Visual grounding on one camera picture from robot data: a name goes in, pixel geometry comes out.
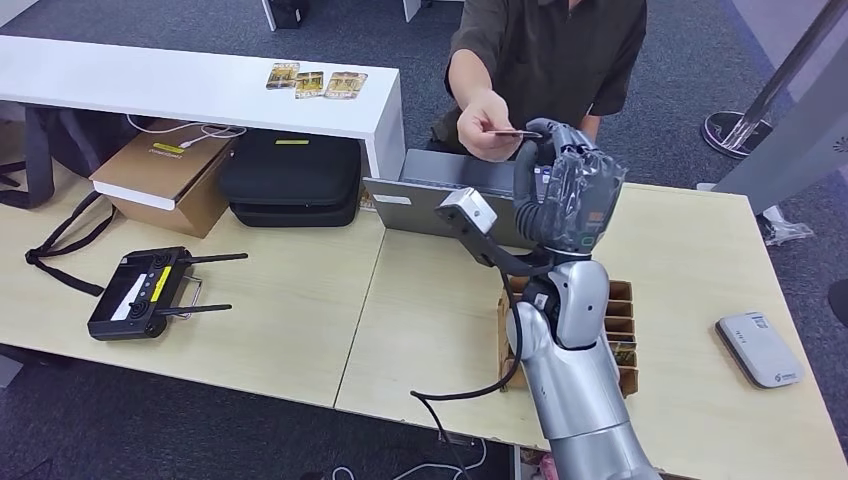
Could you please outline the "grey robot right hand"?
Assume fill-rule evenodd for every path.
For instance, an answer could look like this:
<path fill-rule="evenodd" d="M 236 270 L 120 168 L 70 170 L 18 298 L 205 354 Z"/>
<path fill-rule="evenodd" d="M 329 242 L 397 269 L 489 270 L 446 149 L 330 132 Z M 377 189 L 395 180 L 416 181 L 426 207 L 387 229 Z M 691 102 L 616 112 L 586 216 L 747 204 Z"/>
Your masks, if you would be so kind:
<path fill-rule="evenodd" d="M 568 124 L 536 118 L 525 129 L 538 136 L 515 155 L 517 232 L 548 249 L 591 254 L 607 230 L 627 166 Z"/>

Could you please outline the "person's right hand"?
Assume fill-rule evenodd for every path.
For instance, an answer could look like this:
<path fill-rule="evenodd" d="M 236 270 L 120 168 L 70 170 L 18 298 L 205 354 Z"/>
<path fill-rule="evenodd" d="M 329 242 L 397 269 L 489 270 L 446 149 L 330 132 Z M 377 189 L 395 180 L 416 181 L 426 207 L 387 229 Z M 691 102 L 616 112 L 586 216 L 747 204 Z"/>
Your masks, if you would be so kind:
<path fill-rule="evenodd" d="M 514 131 L 505 101 L 491 89 L 473 93 L 457 121 L 459 142 L 478 159 L 504 162 L 519 148 L 522 140 L 496 131 Z"/>

